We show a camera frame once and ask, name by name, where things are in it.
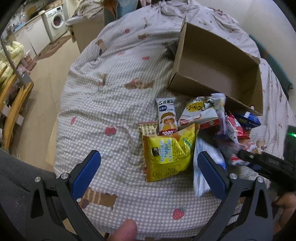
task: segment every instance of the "human thumb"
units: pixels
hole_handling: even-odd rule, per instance
[[[115,233],[111,234],[108,241],[135,241],[137,236],[137,224],[131,219],[126,219]]]

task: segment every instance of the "finger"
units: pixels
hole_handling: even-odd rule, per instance
[[[274,235],[281,230],[281,226],[278,221],[274,223]]]
[[[281,217],[279,218],[279,224],[281,227],[285,226],[285,224],[289,221],[291,216],[293,215],[295,208],[287,208],[284,209]]]
[[[115,233],[108,237],[108,241],[135,241],[137,224],[131,219],[126,219]]]
[[[284,209],[296,207],[296,196],[292,192],[285,193],[278,201],[276,205],[282,206]]]

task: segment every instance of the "open cardboard box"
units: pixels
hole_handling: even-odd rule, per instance
[[[227,97],[226,111],[259,116],[263,112],[259,63],[220,36],[184,23],[168,89],[192,97],[221,92]]]

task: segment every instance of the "bedsheet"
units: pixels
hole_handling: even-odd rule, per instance
[[[190,171],[154,183],[147,183],[142,171],[137,124],[157,120],[156,97],[175,96],[178,118],[189,100],[166,88],[173,61],[165,57],[165,45],[180,37],[184,17],[260,57],[254,41],[229,15],[195,1],[168,1],[108,24],[71,65],[61,96],[54,169],[59,176],[92,149],[101,153],[101,166],[78,200],[99,230],[112,233],[131,218],[140,240],[189,237],[198,234],[220,203],[211,193],[194,196]],[[261,150],[282,158],[286,128],[295,125],[295,118],[264,59],[260,70],[262,125],[250,138]],[[241,178],[257,176],[247,167],[234,171]],[[184,216],[174,219],[175,210],[184,210]]]

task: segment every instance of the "washing machine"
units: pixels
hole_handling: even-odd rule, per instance
[[[62,5],[45,12],[42,19],[51,43],[67,31]]]

